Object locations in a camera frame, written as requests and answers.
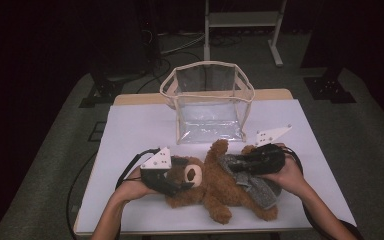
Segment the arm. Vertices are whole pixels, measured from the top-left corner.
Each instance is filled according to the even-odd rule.
[[[138,177],[140,177],[139,167],[133,170],[127,178],[134,179]],[[124,206],[131,200],[141,198],[150,193],[156,192],[146,187],[140,180],[123,182],[108,200],[91,239],[114,240],[120,228]]]
[[[286,157],[285,166],[280,172],[263,175],[262,177],[276,182],[286,191],[299,197],[314,221],[330,236],[335,239],[356,239],[307,183],[297,164],[290,156]]]

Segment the brown teddy bear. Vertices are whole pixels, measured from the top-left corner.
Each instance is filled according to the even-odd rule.
[[[242,150],[242,154],[249,153],[253,148],[253,146],[246,146]],[[247,192],[246,188],[238,185],[237,179],[223,168],[220,161],[224,161],[224,156],[227,156],[227,149],[228,141],[220,139],[212,144],[204,163],[197,158],[186,157],[188,159],[186,167],[173,166],[167,172],[167,179],[177,184],[194,182],[195,186],[179,192],[174,197],[166,196],[166,202],[172,208],[203,203],[210,213],[210,217],[221,224],[229,223],[232,217],[228,206],[247,207],[257,217],[266,221],[276,219],[278,209],[275,203],[264,205],[256,201],[256,198]],[[279,195],[280,187],[274,192]]]

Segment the person's left hand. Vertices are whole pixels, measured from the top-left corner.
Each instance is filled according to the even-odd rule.
[[[139,166],[136,167],[126,179],[132,180],[125,180],[111,196],[112,200],[117,202],[131,201],[148,194],[157,193],[156,191],[148,188],[140,180]]]

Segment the floor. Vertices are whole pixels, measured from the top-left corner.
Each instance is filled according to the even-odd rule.
[[[284,66],[276,67],[267,40],[259,36],[222,37],[211,48],[212,60],[236,63],[257,89],[287,88],[303,107],[329,166],[366,239],[384,239],[384,112],[364,82],[344,69],[342,86],[356,103],[332,104],[314,100],[304,77],[325,69],[301,69],[310,34],[281,34],[278,50]],[[161,36],[162,51],[191,41],[194,36]],[[158,92],[159,81],[173,67],[202,60],[202,45],[163,57],[153,74],[128,82],[122,93]],[[99,136],[91,136],[105,122],[109,103],[79,108],[93,87],[89,74],[79,79],[62,106],[16,197],[0,224],[0,239],[70,239],[90,175]],[[140,236],[122,236],[139,239]],[[151,239],[270,239],[268,234],[152,236]],[[320,239],[314,231],[290,231],[281,239]]]

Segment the white triangular bracket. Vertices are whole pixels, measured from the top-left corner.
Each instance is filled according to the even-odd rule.
[[[141,169],[170,169],[171,168],[171,155],[170,149],[165,147],[157,154],[146,160],[140,165]]]
[[[257,147],[260,147],[260,146],[272,143],[291,129],[292,129],[292,125],[289,124],[287,127],[283,127],[283,128],[275,128],[275,129],[270,129],[266,131],[258,131],[255,145]]]

